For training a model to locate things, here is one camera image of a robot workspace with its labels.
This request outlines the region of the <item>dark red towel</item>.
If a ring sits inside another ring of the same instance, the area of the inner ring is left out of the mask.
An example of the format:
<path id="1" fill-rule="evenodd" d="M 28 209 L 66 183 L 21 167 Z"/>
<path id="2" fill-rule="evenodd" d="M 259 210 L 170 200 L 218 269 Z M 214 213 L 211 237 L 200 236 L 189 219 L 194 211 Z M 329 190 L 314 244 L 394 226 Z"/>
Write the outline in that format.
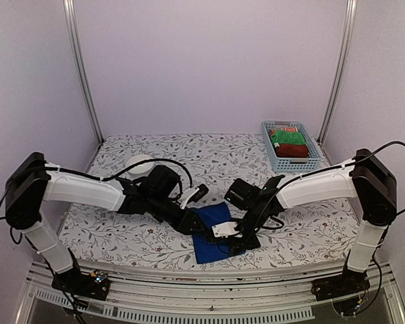
<path id="1" fill-rule="evenodd" d="M 307 158 L 308 147 L 305 144 L 279 144 L 275 153 L 278 157 Z"/>

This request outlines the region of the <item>blue towel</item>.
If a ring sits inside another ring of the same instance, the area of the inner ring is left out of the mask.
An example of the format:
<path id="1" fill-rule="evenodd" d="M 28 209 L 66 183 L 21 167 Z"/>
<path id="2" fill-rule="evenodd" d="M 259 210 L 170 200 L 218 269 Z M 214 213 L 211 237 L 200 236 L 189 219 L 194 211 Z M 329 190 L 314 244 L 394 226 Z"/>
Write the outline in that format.
<path id="1" fill-rule="evenodd" d="M 191 208 L 191 210 L 196 212 L 207 227 L 232 220 L 230 210 L 225 202 L 201 208 Z M 220 243 L 208 242 L 203 234 L 193 234 L 192 239 L 196 263 L 199 265 L 244 254 L 244 251 L 233 253 L 225 240 Z"/>

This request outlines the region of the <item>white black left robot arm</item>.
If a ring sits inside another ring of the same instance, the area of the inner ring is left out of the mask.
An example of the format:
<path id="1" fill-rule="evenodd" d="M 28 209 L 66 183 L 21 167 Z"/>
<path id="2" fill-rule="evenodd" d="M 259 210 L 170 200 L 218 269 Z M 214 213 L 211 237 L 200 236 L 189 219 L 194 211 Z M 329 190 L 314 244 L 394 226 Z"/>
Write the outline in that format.
<path id="1" fill-rule="evenodd" d="M 19 230 L 48 262 L 73 293 L 82 292 L 87 280 L 73 254 L 59 240 L 41 215 L 45 201 L 91 205 L 122 215 L 148 213 L 184 234 L 208 230 L 197 213 L 186 205 L 206 194 L 205 187 L 185 195 L 180 176 L 155 159 L 147 175 L 135 180 L 122 173 L 100 178 L 47 163 L 42 153 L 32 153 L 9 177 L 5 185 L 5 220 Z"/>

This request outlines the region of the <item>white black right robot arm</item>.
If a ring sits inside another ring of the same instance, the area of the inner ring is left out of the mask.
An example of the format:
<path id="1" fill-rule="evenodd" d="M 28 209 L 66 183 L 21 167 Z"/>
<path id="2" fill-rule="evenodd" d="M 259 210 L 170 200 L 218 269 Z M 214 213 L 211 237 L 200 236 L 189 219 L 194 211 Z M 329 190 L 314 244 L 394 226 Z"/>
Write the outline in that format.
<path id="1" fill-rule="evenodd" d="M 398 216 L 397 180 L 367 148 L 355 156 L 323 169 L 286 177 L 269 178 L 258 187 L 237 179 L 225 194 L 227 202 L 244 212 L 241 220 L 226 224 L 222 238 L 232 243 L 232 253 L 252 244 L 268 218 L 311 203 L 347 199 L 361 212 L 358 231 L 347 253 L 342 272 L 313 283 L 314 290 L 350 294 L 369 287 L 367 270 L 389 226 Z"/>

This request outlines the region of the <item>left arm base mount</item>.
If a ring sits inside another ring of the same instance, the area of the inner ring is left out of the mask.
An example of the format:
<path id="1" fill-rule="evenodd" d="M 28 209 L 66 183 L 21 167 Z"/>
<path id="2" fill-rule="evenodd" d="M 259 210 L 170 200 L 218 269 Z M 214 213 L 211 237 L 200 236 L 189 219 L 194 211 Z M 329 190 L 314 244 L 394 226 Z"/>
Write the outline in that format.
<path id="1" fill-rule="evenodd" d="M 104 275 L 83 274 L 78 269 L 54 274 L 52 288 L 81 296 L 106 301 L 111 282 Z"/>

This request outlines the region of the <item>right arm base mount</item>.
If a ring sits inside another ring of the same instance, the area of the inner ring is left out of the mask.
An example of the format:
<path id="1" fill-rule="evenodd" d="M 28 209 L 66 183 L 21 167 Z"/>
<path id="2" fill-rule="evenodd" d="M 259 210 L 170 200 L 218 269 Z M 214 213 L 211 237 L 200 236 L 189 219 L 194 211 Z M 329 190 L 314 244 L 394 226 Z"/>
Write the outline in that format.
<path id="1" fill-rule="evenodd" d="M 311 293 L 317 301 L 353 295 L 349 299 L 343 299 L 332 304 L 338 315 L 353 317 L 358 314 L 370 287 L 366 271 L 359 273 L 344 267 L 339 275 L 312 281 Z"/>

